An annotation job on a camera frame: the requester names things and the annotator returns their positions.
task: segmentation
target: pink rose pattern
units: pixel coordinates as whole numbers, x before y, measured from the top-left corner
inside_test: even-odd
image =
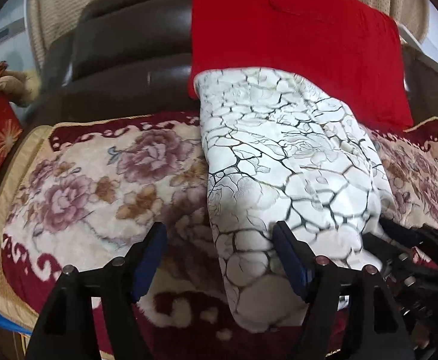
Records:
[[[36,169],[29,176],[29,188],[33,193],[40,192],[44,181],[52,174],[59,159],[60,156],[53,161],[44,160],[36,165]]]
[[[174,192],[161,211],[167,227],[168,250],[162,267],[189,280],[198,290],[224,293],[216,246],[207,214],[207,187],[201,183]]]
[[[172,130],[146,131],[124,150],[117,163],[117,174],[129,183],[149,183],[176,173],[192,151]]]
[[[414,210],[433,220],[438,228],[438,139],[423,145],[411,144],[397,136],[368,131],[378,148],[395,198],[397,220],[408,226],[414,223]]]
[[[46,201],[40,207],[38,223],[50,233],[65,230],[89,213],[85,205],[93,192],[92,179],[85,175],[71,174],[62,178],[59,184],[46,191]]]

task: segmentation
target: screw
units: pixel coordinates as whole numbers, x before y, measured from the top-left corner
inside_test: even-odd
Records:
[[[317,256],[315,258],[315,262],[318,263],[320,266],[326,266],[328,265],[331,261],[329,260],[328,257],[325,256]]]
[[[364,266],[364,269],[368,274],[371,275],[375,275],[378,272],[377,268],[371,264],[367,264],[366,266]]]
[[[404,284],[407,286],[407,287],[410,287],[412,284],[414,284],[416,282],[416,278],[414,278],[414,276],[409,276],[408,278],[406,278],[405,280],[404,280]]]
[[[64,268],[62,268],[62,273],[65,275],[70,275],[72,272],[74,272],[74,269],[76,269],[75,266],[67,264]]]
[[[112,260],[112,265],[113,266],[123,266],[125,262],[126,262],[126,259],[124,257],[116,257],[115,259]]]

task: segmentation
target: white patterned cloth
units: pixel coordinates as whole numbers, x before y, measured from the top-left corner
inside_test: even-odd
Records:
[[[393,205],[385,171],[350,108],[305,78],[269,68],[195,78],[209,163],[208,208],[232,314],[261,331],[299,325],[304,303],[273,250],[287,222],[316,255],[361,269],[380,262],[361,233]]]

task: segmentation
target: floral blanket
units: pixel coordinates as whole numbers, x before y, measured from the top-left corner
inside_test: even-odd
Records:
[[[209,164],[208,207],[228,302],[251,331],[299,325],[305,304],[271,244],[286,221],[316,255],[362,269],[381,204],[384,168],[350,108],[305,78],[269,68],[211,70],[195,79]]]
[[[384,215],[405,227],[438,228],[438,118],[403,133],[367,130],[391,184]]]
[[[167,250],[134,307],[153,357],[285,358],[299,328],[251,334],[230,314],[209,226],[200,137],[198,115],[182,112],[56,126],[25,174],[4,228],[2,268],[14,292],[40,312],[66,264],[101,267],[126,254],[153,221],[163,221]],[[93,306],[108,358],[100,300]],[[334,337],[331,347],[340,334]]]

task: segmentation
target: floral sofa cushion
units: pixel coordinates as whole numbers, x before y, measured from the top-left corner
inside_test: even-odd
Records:
[[[395,200],[384,214],[405,227],[438,228],[438,118],[404,133],[368,133]]]
[[[407,153],[420,149],[426,159],[433,152],[429,166],[435,164],[438,180],[438,121],[416,130],[400,136],[368,131],[389,180],[395,180],[391,164],[398,159],[388,159],[384,148],[394,152],[403,145]],[[422,144],[414,143],[416,135],[423,137]],[[410,153],[407,158],[411,163]],[[420,225],[422,217],[428,218],[428,202],[434,201],[430,194],[422,195],[423,201],[415,195],[413,185],[428,178],[426,173],[411,176],[417,169],[409,171],[409,189],[403,191],[410,192],[409,215],[401,214],[400,188],[391,181],[398,208],[389,215],[403,224],[406,218],[407,224]],[[38,313],[64,265],[100,267],[124,255],[153,221],[161,220],[168,228],[168,247],[148,294],[133,308],[153,357],[283,359],[299,327],[252,334],[229,311],[206,191],[207,166],[196,113],[58,125],[25,173],[7,216],[1,246],[7,283]],[[102,357],[110,359],[112,349],[97,300],[94,316]],[[331,350],[340,345],[344,321],[341,311]]]

